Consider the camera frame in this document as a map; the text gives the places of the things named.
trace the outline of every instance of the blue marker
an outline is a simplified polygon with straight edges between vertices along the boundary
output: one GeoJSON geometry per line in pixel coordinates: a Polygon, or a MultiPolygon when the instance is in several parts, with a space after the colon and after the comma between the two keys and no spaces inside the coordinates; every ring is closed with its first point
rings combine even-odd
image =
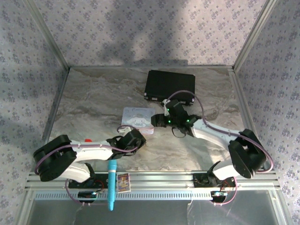
{"type": "Polygon", "coordinates": [[[116,170],[117,170],[117,160],[108,161],[108,209],[113,211],[113,203],[116,190],[116,170]]]}

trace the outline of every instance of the marble surface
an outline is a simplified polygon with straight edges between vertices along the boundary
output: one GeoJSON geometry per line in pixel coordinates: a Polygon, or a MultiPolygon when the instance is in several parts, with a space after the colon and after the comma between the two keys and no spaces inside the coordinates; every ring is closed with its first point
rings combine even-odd
{"type": "MultiPolygon", "coordinates": [[[[103,141],[116,136],[124,107],[152,107],[163,113],[159,103],[144,100],[150,69],[159,68],[82,68],[71,69],[50,140],[67,134],[71,140],[103,141]]],[[[162,69],[196,76],[196,95],[201,99],[208,121],[230,129],[242,130],[243,123],[226,69],[162,69]]],[[[198,103],[186,106],[199,114],[198,103]]],[[[118,170],[190,171],[208,170],[213,163],[229,157],[229,152],[206,140],[176,138],[171,128],[155,128],[146,135],[147,144],[134,156],[118,160],[118,170]]],[[[94,161],[96,171],[106,171],[106,161],[94,161]]]]}

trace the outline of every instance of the purple cable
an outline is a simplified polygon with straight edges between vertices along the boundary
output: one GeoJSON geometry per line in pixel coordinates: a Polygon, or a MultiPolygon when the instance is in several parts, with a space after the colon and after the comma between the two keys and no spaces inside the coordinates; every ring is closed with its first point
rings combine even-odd
{"type": "Polygon", "coordinates": [[[132,152],[135,151],[137,149],[137,147],[135,147],[134,149],[131,150],[123,150],[123,149],[118,149],[116,147],[110,146],[110,145],[100,145],[100,144],[68,144],[68,145],[64,145],[61,146],[57,149],[54,149],[53,151],[50,151],[48,154],[46,154],[44,157],[42,157],[38,162],[36,167],[34,168],[34,173],[36,175],[38,175],[38,168],[39,166],[47,159],[49,158],[52,154],[54,154],[55,152],[58,152],[59,150],[62,150],[64,148],[78,148],[78,147],[88,147],[88,148],[99,148],[99,147],[105,147],[105,148],[110,148],[116,151],[121,151],[121,152],[132,152]]]}
{"type": "Polygon", "coordinates": [[[220,132],[220,133],[222,133],[222,134],[232,135],[232,136],[235,136],[235,137],[240,137],[240,138],[242,138],[242,139],[244,139],[244,140],[246,140],[246,141],[252,143],[252,144],[255,145],[256,147],[258,147],[258,148],[265,154],[266,158],[267,158],[268,161],[270,162],[270,168],[267,169],[267,170],[263,170],[263,171],[257,171],[257,173],[267,173],[267,172],[270,172],[270,171],[273,169],[273,167],[274,167],[273,159],[272,159],[271,155],[263,148],[263,146],[261,146],[260,144],[256,143],[255,141],[251,140],[251,139],[248,138],[248,137],[245,137],[245,136],[240,135],[240,134],[228,133],[228,132],[226,132],[226,131],[220,130],[220,129],[215,128],[215,127],[211,126],[210,124],[208,124],[207,121],[206,121],[206,119],[205,119],[205,116],[204,116],[204,107],[203,107],[203,105],[202,105],[200,99],[199,99],[194,93],[192,93],[192,92],[190,92],[190,91],[188,91],[188,90],[179,90],[179,91],[173,93],[173,94],[168,98],[168,100],[170,100],[174,95],[177,95],[177,94],[179,94],[179,93],[189,93],[189,94],[193,95],[193,96],[197,99],[197,101],[198,101],[199,104],[200,104],[201,110],[202,110],[202,119],[203,119],[203,122],[204,122],[204,124],[205,124],[207,127],[209,127],[210,129],[213,129],[213,130],[215,130],[215,131],[218,131],[218,132],[220,132]]]}
{"type": "MultiPolygon", "coordinates": [[[[80,202],[79,200],[75,199],[70,191],[69,191],[69,188],[68,188],[68,181],[69,179],[66,179],[66,182],[65,182],[65,189],[67,191],[67,195],[70,197],[70,199],[72,199],[74,202],[78,203],[78,204],[81,204],[81,205],[84,205],[83,202],[80,202]]],[[[106,203],[90,203],[90,204],[87,204],[87,205],[107,205],[106,203]]]]}

